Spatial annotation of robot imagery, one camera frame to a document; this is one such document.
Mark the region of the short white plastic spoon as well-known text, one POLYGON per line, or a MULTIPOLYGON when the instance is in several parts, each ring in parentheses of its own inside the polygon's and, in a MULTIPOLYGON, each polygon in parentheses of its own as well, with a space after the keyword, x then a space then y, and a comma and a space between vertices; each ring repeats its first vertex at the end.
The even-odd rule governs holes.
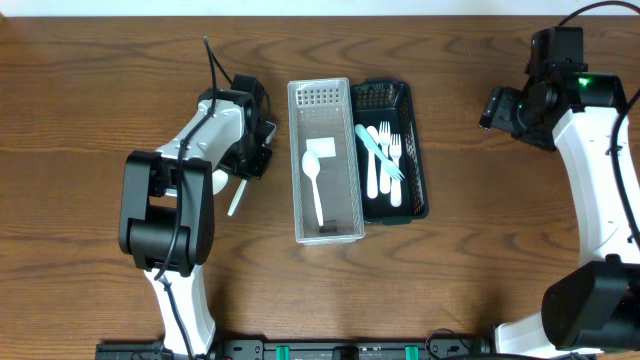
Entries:
MULTIPOLYGON (((366 128, 367 132, 371 136, 375 145, 378 145, 378 132, 374 126, 368 126, 366 128)), ((376 161, 375 161, 375 152, 372 150, 368 151, 368 171, 367 171, 367 196, 369 199, 375 199, 378 194, 378 178, 376 171, 376 161)))

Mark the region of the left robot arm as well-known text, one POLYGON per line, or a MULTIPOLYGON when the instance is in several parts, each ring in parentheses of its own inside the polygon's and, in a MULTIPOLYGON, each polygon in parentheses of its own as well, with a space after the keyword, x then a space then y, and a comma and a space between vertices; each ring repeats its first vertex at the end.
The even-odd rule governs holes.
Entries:
POLYGON ((215 232, 214 174, 263 176, 275 133, 270 114, 259 84, 209 88, 172 140, 126 159, 118 242, 155 291, 164 358, 201 359, 211 351, 216 323, 203 266, 215 232))

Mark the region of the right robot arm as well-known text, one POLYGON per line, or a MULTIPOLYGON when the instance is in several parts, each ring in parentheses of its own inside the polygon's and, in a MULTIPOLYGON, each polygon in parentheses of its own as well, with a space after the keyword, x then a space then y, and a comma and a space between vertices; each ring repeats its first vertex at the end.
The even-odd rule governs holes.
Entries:
POLYGON ((639 181, 628 103, 612 74, 570 71, 523 90, 497 87, 479 122, 559 151, 579 227, 579 267, 539 312, 493 332, 499 354, 553 359, 639 348, 639 181))

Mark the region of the white plastic spoon bowl down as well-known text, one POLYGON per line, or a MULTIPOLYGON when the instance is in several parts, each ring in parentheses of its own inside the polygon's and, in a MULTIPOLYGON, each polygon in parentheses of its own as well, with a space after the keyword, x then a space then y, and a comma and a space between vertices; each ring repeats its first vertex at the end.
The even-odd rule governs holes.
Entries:
POLYGON ((212 191, 214 195, 220 193, 229 181, 229 175, 222 169, 212 173, 212 191))

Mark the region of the pale green plastic fork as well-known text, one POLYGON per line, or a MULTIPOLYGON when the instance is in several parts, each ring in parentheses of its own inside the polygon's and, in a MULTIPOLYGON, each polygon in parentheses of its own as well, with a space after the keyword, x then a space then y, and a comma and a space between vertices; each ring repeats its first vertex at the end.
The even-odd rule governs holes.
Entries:
POLYGON ((392 160, 390 160, 383 154, 379 144, 374 144, 371 136, 362 124, 356 124, 354 126, 354 131, 355 134, 361 139, 365 147, 368 150, 372 150, 375 152, 375 156, 380 160, 382 168, 386 171, 391 179, 399 181, 404 179, 404 174, 401 172, 399 167, 396 166, 392 160))

